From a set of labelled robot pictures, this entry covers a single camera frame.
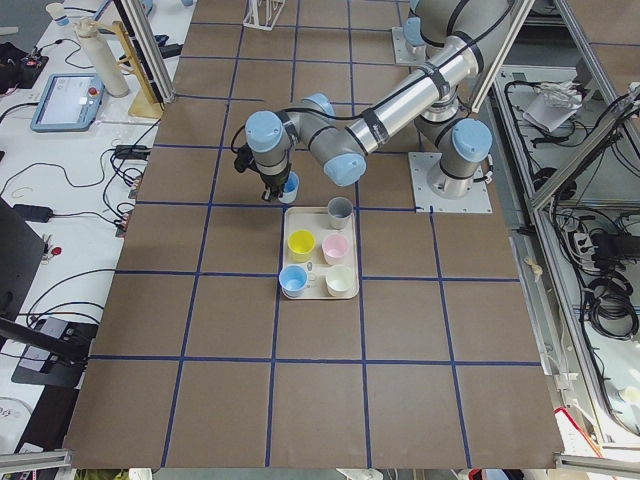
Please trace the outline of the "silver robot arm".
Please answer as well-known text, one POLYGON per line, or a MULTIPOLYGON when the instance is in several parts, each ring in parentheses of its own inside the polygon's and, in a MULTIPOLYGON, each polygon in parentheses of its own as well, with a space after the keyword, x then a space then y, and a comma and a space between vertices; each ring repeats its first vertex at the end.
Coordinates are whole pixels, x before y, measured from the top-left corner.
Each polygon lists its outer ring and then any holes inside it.
POLYGON ((288 153, 304 144, 338 186, 357 182, 366 156, 385 145, 437 103, 454 98, 465 79, 481 74, 504 47, 511 1, 413 1, 403 25, 405 41, 425 48, 426 60, 381 100, 337 127, 329 99, 316 93, 287 108, 253 113, 236 150, 237 172, 251 170, 264 183, 265 201, 279 199, 291 173, 288 153))

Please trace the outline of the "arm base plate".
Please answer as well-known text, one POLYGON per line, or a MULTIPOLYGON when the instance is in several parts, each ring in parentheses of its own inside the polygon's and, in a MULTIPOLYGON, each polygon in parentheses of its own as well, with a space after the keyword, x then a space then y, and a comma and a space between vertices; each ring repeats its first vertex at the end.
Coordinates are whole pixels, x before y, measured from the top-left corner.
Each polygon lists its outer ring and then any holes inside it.
POLYGON ((395 64, 400 66, 417 66, 422 64, 426 57, 424 46, 412 46, 406 39, 401 27, 391 29, 393 41, 393 53, 395 64))
POLYGON ((491 214, 487 180, 480 163, 474 176, 462 180, 442 169, 440 153, 408 154, 415 210, 422 213, 491 214))

